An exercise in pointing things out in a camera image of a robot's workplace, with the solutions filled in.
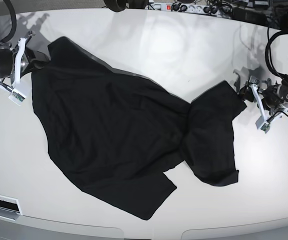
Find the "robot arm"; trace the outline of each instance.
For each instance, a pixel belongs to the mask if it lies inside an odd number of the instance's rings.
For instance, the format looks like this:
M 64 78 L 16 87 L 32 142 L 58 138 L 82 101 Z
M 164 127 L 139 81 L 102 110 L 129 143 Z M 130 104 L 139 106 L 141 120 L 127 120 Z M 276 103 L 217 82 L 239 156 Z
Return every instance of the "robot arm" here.
M 271 80 L 262 81 L 251 76 L 246 85 L 239 90 L 239 96 L 243 100 L 257 102 L 261 117 L 256 121 L 257 129 L 268 132 L 270 124 L 281 118 L 288 117 L 288 74 L 279 73 L 271 62 L 270 46 L 272 42 L 281 35 L 288 35 L 288 31 L 275 33 L 268 41 L 265 49 L 265 61 L 269 71 L 282 79 L 280 84 L 271 84 Z
M 33 69 L 42 68 L 49 62 L 49 59 L 44 53 L 27 47 L 27 43 L 34 35 L 31 31 L 25 37 L 21 37 L 14 48 L 7 43 L 16 32 L 17 20 L 10 0 L 4 0 L 4 2 L 10 11 L 12 28 L 10 33 L 0 41 L 0 88 L 9 91 L 11 93 L 9 99 L 21 105 L 31 91 L 31 87 L 21 81 L 21 77 Z M 11 79 L 11 85 L 4 83 L 5 78 Z

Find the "garment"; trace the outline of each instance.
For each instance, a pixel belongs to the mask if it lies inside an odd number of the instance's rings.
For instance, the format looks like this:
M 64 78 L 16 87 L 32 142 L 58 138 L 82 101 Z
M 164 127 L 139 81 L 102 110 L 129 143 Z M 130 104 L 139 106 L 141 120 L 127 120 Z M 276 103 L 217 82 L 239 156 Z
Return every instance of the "garment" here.
M 227 82 L 189 104 L 114 73 L 66 37 L 49 51 L 32 73 L 34 112 L 51 160 L 81 191 L 147 220 L 176 189 L 163 172 L 182 161 L 206 183 L 238 181 L 232 120 L 245 104 Z

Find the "white table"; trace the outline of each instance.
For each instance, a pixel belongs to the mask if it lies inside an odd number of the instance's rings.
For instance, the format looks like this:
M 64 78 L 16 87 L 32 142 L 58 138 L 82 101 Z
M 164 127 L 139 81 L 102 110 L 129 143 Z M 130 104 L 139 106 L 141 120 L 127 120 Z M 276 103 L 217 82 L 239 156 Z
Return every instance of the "white table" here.
M 55 10 L 18 18 L 14 43 L 28 29 L 37 34 L 31 46 L 42 51 L 47 42 L 67 36 L 112 67 L 147 76 L 188 102 L 222 80 L 231 83 L 234 70 L 271 76 L 264 61 L 266 28 L 248 23 L 134 9 Z M 0 39 L 9 31 L 8 20 L 0 17 Z M 276 40 L 273 53 L 275 67 L 288 73 L 288 36 Z M 183 162 L 166 173 L 177 190 L 144 221 L 70 183 L 47 154 L 31 97 L 18 107 L 0 90 L 0 195 L 18 198 L 25 216 L 119 228 L 125 238 L 175 240 L 187 230 L 288 218 L 288 119 L 274 122 L 265 135 L 256 130 L 258 117 L 255 104 L 249 104 L 233 121 L 238 183 L 204 184 Z

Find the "shirt sleeve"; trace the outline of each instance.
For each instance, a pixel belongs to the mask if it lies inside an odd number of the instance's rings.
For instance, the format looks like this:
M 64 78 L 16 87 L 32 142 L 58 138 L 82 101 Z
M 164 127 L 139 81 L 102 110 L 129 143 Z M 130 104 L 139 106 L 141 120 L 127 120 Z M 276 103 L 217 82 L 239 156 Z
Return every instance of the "shirt sleeve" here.
M 226 81 L 192 102 L 180 153 L 204 183 L 220 187 L 238 182 L 232 121 L 245 108 Z

